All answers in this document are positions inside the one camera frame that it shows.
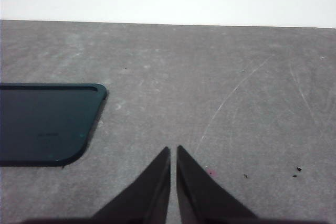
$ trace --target gray surface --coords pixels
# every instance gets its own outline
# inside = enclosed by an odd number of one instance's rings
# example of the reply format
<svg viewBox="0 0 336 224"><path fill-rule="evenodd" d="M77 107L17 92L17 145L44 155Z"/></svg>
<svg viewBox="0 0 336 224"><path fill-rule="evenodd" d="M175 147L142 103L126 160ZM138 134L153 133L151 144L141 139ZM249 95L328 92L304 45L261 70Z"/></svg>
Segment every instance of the gray surface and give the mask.
<svg viewBox="0 0 336 224"><path fill-rule="evenodd" d="M180 223L179 144L261 217L336 223L335 29L14 21L1 29L3 82L110 91L80 160L1 168L2 223L91 216L166 145L167 223Z"/></svg>

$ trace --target scratch mark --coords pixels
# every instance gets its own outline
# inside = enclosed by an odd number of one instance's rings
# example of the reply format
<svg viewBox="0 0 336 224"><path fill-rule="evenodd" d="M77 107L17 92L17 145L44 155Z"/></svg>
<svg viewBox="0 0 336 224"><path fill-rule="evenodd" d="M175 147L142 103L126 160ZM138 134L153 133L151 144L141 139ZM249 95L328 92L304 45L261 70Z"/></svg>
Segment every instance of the scratch mark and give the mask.
<svg viewBox="0 0 336 224"><path fill-rule="evenodd" d="M292 70L292 66L291 66L290 61L289 61L289 71L290 71L290 74L292 75L292 77L293 77L293 79L294 79L294 82L295 82L295 84L296 84L296 86L297 86L297 88L298 88L298 90L299 90L299 92L300 92L300 94L301 94L301 96L302 96L302 99L303 99L304 103L306 104L306 106L307 106L307 108L308 108L308 111L309 111L309 113L310 113L311 118L313 119L315 125L318 125L318 124L317 124L317 121L316 121L316 119L315 119L315 116L314 116L314 114L313 114L313 111L311 110L311 108L310 108L310 106L309 106L309 104L308 104L308 102L307 102L307 100L306 100L306 97L305 97L305 95L303 94L303 92L302 92L302 90L301 90L301 88L300 88L300 83L299 83L298 79L295 77L295 75L294 75L294 73L293 73L293 70Z"/></svg>
<svg viewBox="0 0 336 224"><path fill-rule="evenodd" d="M197 153L208 129L209 126L211 125L212 121L216 118L218 112L221 110L221 108L223 107L223 105L226 103L226 101L231 97L231 95L233 95L235 93L235 91L239 88L239 86L246 81L248 78L250 78L252 76L252 74L254 74L259 68L261 68L272 56L268 57L266 60L263 61L263 63L261 63L256 69L254 69L249 75L247 75L243 80L240 81L240 83L238 83L238 85L229 93L229 95L224 98L223 102L220 104L220 106L218 107L218 109L216 110L216 112L214 113L214 115L212 116L212 118L210 119L207 127L205 128L204 132L203 132L203 136L201 137L200 141L198 142L197 148L194 152L194 155Z"/></svg>
<svg viewBox="0 0 336 224"><path fill-rule="evenodd" d="M322 137L324 136L324 134L325 134L325 132L326 132L326 130L327 130L327 127L328 127L328 123L330 122L330 119L331 119L331 115L332 115L332 113L333 113L333 111L334 111L334 108L335 108L335 104L336 104L336 102L334 102L334 104L333 104L333 106L332 106L332 108L331 108L331 111L330 111L330 113L329 113L329 116L328 116L328 118L327 118L327 121L326 121L326 123L324 124L324 129L321 131L321 135L320 135L320 137L319 137L319 139L318 139L318 142L322 139Z"/></svg>

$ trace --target pink spot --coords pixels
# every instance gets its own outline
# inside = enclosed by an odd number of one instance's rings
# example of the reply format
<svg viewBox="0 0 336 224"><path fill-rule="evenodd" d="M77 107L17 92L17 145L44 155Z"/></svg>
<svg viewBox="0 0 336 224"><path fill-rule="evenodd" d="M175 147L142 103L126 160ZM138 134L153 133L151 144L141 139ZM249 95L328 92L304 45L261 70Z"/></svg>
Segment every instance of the pink spot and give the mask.
<svg viewBox="0 0 336 224"><path fill-rule="evenodd" d="M216 176L217 176L217 173L216 173L215 170L212 170L212 169L207 168L207 169L206 169L206 172L207 172L210 176L212 176L212 177L216 177Z"/></svg>

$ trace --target gray table surface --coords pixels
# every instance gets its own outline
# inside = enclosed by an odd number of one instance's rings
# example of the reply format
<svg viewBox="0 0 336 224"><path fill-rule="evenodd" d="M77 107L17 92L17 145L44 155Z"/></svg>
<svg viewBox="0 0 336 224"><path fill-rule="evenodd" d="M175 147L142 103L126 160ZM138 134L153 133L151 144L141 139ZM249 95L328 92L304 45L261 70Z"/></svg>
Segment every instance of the gray table surface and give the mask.
<svg viewBox="0 0 336 224"><path fill-rule="evenodd" d="M182 144L257 215L336 223L335 80L335 29L3 20L2 82L109 96L79 160L1 168L1 221L91 216L169 146L180 223Z"/></svg>

